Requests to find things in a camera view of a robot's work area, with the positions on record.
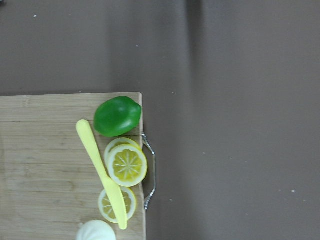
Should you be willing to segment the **wooden cutting board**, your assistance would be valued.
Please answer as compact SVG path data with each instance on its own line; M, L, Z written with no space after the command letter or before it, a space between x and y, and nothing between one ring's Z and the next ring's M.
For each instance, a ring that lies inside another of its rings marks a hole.
M0 237L73 240L101 220L103 185L76 123L93 121L116 93L3 96L0 99Z

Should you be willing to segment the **white garlic bulb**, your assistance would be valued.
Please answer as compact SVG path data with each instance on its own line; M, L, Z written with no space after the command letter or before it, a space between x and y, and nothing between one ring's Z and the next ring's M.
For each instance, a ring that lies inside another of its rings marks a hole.
M102 220L91 220L81 225L76 240L116 240L112 227Z

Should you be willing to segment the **lemon slice lower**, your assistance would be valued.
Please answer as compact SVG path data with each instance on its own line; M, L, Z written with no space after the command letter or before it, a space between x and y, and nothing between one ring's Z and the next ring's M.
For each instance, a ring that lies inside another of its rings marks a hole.
M134 192L129 187L120 187L122 196L124 199L127 219L130 220L135 214L137 208L137 199ZM118 221L116 219L116 215L110 203L110 200L106 194L106 191L103 189L98 198L98 209L101 215L109 222L117 224Z

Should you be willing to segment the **lemon slice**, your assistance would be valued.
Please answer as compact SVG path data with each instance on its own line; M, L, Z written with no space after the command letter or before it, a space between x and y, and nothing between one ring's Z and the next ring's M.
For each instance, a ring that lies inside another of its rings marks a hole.
M127 137L115 138L105 148L104 156L103 156L105 164L108 163L108 155L111 152L111 150L113 150L115 147L120 146L120 145L133 145L139 150L142 149L141 146L138 145L138 143L136 141L134 141L130 138L127 138Z
M145 154L132 144L121 144L105 155L110 178L119 186L133 187L141 183L148 171Z
M129 187L120 187L122 196L124 199L127 219L130 220L135 214L137 208L137 199L134 192ZM101 215L109 222L117 224L118 221L116 219L116 215L110 203L110 200L106 194L106 191L103 189L98 198L98 209Z

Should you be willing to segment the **green lime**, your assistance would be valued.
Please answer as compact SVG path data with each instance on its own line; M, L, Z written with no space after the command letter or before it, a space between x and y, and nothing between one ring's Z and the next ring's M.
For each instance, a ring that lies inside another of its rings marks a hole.
M130 97L118 96L96 109L93 127L105 137L121 136L139 125L141 114L141 105Z

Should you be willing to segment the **lemon slice behind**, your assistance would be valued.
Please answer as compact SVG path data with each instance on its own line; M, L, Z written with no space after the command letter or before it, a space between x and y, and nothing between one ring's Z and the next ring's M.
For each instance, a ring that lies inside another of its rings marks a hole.
M103 156L105 164L108 163L108 155L111 152L111 150L113 150L115 147L120 146L120 145L133 145L139 150L142 149L141 146L138 145L138 143L136 141L134 141L130 138L127 138L127 137L115 138L105 148L104 156Z

